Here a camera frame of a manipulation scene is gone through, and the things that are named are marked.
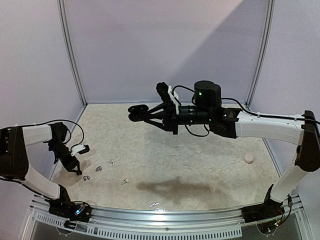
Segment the black earbud charging case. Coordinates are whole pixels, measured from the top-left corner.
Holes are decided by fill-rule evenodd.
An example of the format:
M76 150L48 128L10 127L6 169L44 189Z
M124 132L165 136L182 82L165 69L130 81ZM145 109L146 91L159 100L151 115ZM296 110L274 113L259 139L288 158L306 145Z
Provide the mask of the black earbud charging case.
M142 122L148 115L149 107L145 104L133 105L128 108L128 118L132 122Z

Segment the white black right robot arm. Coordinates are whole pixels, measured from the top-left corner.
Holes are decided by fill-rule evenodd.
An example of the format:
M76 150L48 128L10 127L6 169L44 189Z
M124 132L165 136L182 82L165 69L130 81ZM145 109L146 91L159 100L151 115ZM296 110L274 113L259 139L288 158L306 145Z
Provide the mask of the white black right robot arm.
M164 82L158 83L156 90L162 103L152 109L146 105L138 107L138 116L164 131L176 135L179 125L207 125L210 132L225 138L263 138L297 146L292 164L271 186L267 200L258 208L262 218L274 214L278 203L283 202L308 173L320 168L319 122L312 111L297 115L266 115L244 107L225 108L221 87L209 80L194 84L193 105L182 106L175 88Z

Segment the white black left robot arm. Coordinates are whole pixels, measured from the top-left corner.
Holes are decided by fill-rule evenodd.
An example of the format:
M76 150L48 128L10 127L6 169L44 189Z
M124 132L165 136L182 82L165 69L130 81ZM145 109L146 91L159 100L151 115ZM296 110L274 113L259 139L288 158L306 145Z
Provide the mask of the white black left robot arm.
M49 121L31 125L15 125L0 130L0 179L17 183L50 202L63 216L74 213L68 191L58 183L50 181L33 167L34 160L28 151L38 144L47 145L53 153L53 162L61 162L69 172L82 175L76 148L67 146L68 127L62 121Z

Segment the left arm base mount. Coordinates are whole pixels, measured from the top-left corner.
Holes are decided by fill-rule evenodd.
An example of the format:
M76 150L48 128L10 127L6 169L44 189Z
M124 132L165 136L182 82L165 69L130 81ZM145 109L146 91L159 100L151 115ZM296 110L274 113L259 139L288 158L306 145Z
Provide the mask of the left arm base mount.
M83 201L53 201L48 200L49 210L52 215L66 218L71 222L88 223L92 215L92 207Z

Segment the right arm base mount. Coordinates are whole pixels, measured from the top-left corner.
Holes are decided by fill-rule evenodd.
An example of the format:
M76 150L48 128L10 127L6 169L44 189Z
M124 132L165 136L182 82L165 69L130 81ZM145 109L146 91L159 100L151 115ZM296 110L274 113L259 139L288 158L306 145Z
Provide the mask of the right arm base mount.
M262 221L278 216L283 216L285 209L283 202L276 202L271 199L266 199L263 203L249 205L241 208L241 216L245 223Z

